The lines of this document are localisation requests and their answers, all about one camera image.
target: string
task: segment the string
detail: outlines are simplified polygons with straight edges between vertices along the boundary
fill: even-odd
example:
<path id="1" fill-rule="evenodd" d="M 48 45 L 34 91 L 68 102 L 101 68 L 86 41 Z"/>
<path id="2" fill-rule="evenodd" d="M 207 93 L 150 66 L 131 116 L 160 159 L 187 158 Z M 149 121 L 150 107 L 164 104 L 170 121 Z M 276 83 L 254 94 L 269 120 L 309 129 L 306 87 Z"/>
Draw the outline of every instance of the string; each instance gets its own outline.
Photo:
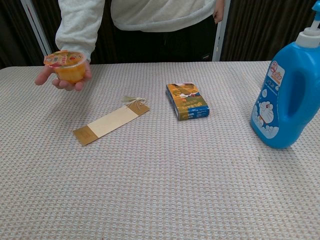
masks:
<path id="1" fill-rule="evenodd" d="M 140 110 L 140 106 L 142 106 L 142 104 L 145 104 L 147 102 L 147 100 L 145 98 L 142 97 L 131 97 L 131 96 L 124 96 L 123 97 L 123 101 L 124 102 L 130 102 L 128 106 L 135 104 L 135 106 Z"/>

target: blue bottle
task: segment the blue bottle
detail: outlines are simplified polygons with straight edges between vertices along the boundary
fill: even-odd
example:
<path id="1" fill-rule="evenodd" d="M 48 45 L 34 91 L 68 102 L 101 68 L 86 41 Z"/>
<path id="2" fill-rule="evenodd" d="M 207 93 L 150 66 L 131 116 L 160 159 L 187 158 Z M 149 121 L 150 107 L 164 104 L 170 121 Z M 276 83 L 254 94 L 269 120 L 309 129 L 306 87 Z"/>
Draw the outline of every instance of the blue bottle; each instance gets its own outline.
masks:
<path id="1" fill-rule="evenodd" d="M 271 61 L 253 106 L 251 126 L 268 146 L 287 148 L 320 108 L 320 0 L 311 27 Z"/>

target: bookmark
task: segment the bookmark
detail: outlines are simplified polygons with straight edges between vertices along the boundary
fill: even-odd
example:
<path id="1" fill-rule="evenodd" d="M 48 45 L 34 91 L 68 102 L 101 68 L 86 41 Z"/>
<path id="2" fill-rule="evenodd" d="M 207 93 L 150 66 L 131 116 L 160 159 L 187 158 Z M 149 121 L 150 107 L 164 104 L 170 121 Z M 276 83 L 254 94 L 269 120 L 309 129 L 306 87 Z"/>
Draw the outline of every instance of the bookmark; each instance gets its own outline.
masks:
<path id="1" fill-rule="evenodd" d="M 93 141 L 103 137 L 113 130 L 129 123 L 137 117 L 149 111 L 145 105 L 146 100 L 141 97 L 124 97 L 124 101 L 129 104 L 118 108 L 117 110 L 89 123 L 88 125 L 73 131 L 79 142 L 85 146 Z"/>

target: black curtain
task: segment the black curtain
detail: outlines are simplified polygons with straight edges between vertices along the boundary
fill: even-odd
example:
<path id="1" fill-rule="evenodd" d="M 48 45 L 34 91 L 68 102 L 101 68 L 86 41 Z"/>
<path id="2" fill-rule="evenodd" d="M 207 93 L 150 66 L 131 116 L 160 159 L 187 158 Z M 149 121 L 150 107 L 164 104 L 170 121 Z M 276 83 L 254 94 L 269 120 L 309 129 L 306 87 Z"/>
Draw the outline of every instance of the black curtain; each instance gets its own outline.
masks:
<path id="1" fill-rule="evenodd" d="M 44 56 L 20 0 L 0 1 L 0 69 L 39 66 Z"/>
<path id="2" fill-rule="evenodd" d="M 315 0 L 231 0 L 221 61 L 271 60 L 312 24 Z"/>
<path id="3" fill-rule="evenodd" d="M 61 22 L 61 12 L 57 0 L 32 0 L 48 44 L 53 52 L 58 51 L 55 43 L 56 32 Z M 114 25 L 110 12 L 111 0 L 105 0 L 104 11 L 91 64 L 117 63 L 114 41 Z"/>

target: gray sweatshirt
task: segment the gray sweatshirt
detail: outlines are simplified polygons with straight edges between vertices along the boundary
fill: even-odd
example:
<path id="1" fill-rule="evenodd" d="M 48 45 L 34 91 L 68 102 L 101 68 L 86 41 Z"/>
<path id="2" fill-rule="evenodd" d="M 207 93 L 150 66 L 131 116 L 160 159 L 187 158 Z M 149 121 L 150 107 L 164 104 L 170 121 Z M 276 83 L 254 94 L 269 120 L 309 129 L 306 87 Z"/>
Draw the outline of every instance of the gray sweatshirt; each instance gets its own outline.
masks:
<path id="1" fill-rule="evenodd" d="M 83 52 L 90 61 L 105 0 L 59 0 L 62 21 L 55 36 L 60 50 Z M 125 31 L 172 32 L 214 13 L 216 0 L 112 0 L 114 25 Z"/>

